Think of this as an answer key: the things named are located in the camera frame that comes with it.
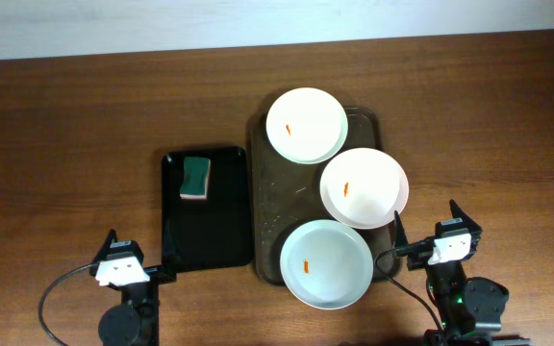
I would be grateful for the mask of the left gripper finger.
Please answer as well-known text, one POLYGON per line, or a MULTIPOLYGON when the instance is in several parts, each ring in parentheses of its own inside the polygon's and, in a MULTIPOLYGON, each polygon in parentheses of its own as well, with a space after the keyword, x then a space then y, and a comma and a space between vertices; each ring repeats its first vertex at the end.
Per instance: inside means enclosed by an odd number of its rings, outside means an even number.
POLYGON ((116 231, 114 229, 110 229, 106 236, 105 241, 99 248, 92 263, 99 263, 100 261, 105 260, 107 255, 109 254, 110 247, 113 242, 117 242, 116 231))
POLYGON ((169 226, 163 226, 162 231, 162 266, 167 269, 176 269, 180 261, 178 245, 169 226))

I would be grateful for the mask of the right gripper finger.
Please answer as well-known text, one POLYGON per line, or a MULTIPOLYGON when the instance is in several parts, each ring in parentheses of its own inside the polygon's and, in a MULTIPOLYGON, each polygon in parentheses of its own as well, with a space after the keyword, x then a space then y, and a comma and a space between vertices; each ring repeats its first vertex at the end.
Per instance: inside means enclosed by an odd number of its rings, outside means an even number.
POLYGON ((449 207, 453 218, 460 218, 462 226, 467 228, 472 235, 482 234, 482 228, 470 218, 453 199, 449 201, 449 207))
POLYGON ((395 248, 400 248, 400 247, 403 247, 403 246, 407 246, 409 244, 409 241, 408 241, 408 238, 405 234, 405 228, 402 224, 400 214, 397 210, 394 212, 393 224, 394 224, 394 229, 395 229, 394 247, 395 248))

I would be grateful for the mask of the white plate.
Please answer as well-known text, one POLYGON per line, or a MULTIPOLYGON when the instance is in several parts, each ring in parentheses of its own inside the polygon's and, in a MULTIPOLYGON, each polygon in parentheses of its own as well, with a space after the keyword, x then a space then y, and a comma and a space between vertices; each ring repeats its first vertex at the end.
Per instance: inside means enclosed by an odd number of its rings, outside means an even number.
POLYGON ((344 151, 324 168, 319 183, 321 201, 339 222, 370 230, 388 225, 404 210, 409 183, 404 169, 388 154, 370 148, 344 151), (343 197, 345 183, 349 193, 343 197))
POLYGON ((273 102, 265 129, 270 144, 282 157, 296 163, 316 164, 330 159, 342 147, 348 120, 344 107, 334 96, 318 88, 300 87, 273 102))
POLYGON ((301 302, 316 309, 343 309, 356 303, 373 278, 365 240, 335 220, 320 219, 296 228, 279 259, 283 281, 301 302), (304 260, 310 273, 304 272, 304 260))

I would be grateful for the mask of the green and pink sponge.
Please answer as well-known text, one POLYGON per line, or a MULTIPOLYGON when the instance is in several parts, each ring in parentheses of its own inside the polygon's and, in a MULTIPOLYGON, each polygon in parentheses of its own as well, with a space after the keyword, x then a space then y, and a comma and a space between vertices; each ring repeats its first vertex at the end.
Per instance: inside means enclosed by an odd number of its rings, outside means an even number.
POLYGON ((179 194, 186 200, 205 200, 208 196, 211 160, 201 157, 184 158, 184 179, 179 194))

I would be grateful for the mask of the white plate bottom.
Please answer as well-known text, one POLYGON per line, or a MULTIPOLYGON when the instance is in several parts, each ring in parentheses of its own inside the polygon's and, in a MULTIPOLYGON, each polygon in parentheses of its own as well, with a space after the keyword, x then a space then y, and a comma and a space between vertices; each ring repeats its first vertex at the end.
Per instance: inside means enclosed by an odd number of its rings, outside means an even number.
POLYGON ((316 309, 343 309, 356 303, 373 278, 365 240, 335 220, 320 219, 296 228, 279 259, 283 281, 301 302, 316 309), (304 260, 310 273, 304 272, 304 260))

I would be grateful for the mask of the white plate top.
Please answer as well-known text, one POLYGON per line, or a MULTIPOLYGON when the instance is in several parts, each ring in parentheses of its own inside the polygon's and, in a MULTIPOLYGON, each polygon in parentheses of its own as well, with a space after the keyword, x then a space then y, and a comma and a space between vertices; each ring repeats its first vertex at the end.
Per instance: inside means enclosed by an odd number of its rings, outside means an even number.
POLYGON ((334 96, 318 88, 300 87, 273 102, 265 129, 270 144, 282 157, 296 163, 316 164, 330 159, 342 147, 348 120, 344 107, 334 96))

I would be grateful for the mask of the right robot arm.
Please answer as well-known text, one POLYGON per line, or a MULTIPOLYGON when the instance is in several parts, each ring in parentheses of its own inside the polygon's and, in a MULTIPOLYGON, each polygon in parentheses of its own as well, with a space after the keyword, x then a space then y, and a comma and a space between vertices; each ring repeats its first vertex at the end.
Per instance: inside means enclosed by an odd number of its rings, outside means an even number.
POLYGON ((452 217, 435 225, 435 234, 409 242, 398 213, 394 215, 394 253, 407 259, 410 271, 426 274, 427 293, 438 310, 436 328, 423 336, 424 345, 491 345, 501 330, 509 290, 490 279, 469 278, 463 262, 477 251, 483 229, 455 201, 452 217))

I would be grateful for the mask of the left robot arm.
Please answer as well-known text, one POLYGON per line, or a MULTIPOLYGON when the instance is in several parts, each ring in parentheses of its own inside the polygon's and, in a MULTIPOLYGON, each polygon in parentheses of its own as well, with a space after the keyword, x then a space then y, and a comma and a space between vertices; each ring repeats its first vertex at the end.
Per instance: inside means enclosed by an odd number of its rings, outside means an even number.
POLYGON ((158 346, 159 288, 176 281, 165 265, 145 267, 144 254, 134 240, 119 240, 109 230, 94 257, 89 274, 99 285, 120 293, 118 305, 108 309, 98 324, 104 346, 158 346))

